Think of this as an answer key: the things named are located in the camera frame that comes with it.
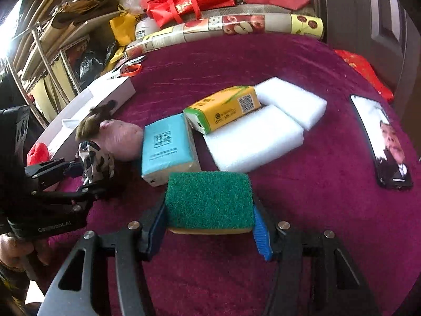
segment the purple tablecloth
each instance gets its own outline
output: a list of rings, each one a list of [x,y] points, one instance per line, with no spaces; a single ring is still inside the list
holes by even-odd
[[[302,229],[333,230],[348,248],[384,315],[403,302],[421,271],[421,172],[409,138],[392,108],[371,85],[323,43],[301,36],[217,37],[147,55],[133,78],[136,95],[116,118],[145,126],[232,85],[277,76],[326,99],[326,114],[304,135],[304,145],[250,173],[254,190],[279,220]],[[390,191],[376,182],[373,160],[348,100],[351,93],[379,100],[396,128],[414,187]],[[201,167],[216,166],[200,135]],[[66,181],[75,190],[79,179]],[[134,176],[119,200],[98,201],[89,230],[115,231],[153,204],[162,188]],[[86,229],[51,238],[55,260],[47,286]],[[166,234],[160,253],[144,265],[158,315],[260,315],[274,266],[257,253],[251,234]],[[118,314],[115,278],[110,294]]]

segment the yellow tissue package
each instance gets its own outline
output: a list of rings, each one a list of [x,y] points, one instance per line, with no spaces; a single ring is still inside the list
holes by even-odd
[[[239,85],[218,91],[183,112],[193,129],[208,134],[258,108],[260,102],[254,88]]]

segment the screw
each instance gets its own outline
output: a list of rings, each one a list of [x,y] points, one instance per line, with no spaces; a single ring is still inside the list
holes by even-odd
[[[85,232],[85,234],[83,234],[83,238],[87,240],[93,238],[94,235],[95,232],[93,230],[88,230],[87,232]]]
[[[127,225],[127,228],[130,230],[138,229],[140,227],[140,223],[137,221],[132,221]]]
[[[331,230],[325,230],[325,232],[323,234],[328,239],[333,239],[335,237],[335,233]]]
[[[281,221],[278,223],[278,228],[282,230],[290,229],[291,225],[287,221]]]

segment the blue ribbed grip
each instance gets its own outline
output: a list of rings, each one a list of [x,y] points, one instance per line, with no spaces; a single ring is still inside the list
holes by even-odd
[[[265,258],[266,261],[270,261],[272,258],[272,248],[270,247],[269,241],[269,231],[266,228],[266,225],[257,210],[256,206],[253,206],[254,212],[254,228],[253,236],[254,241],[256,242],[257,249],[261,255]]]

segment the bright light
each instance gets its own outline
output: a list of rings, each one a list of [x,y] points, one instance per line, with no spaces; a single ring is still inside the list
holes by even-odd
[[[19,0],[4,20],[3,24],[0,25],[0,58],[5,58],[10,47],[10,39],[15,36],[21,4],[22,0]]]

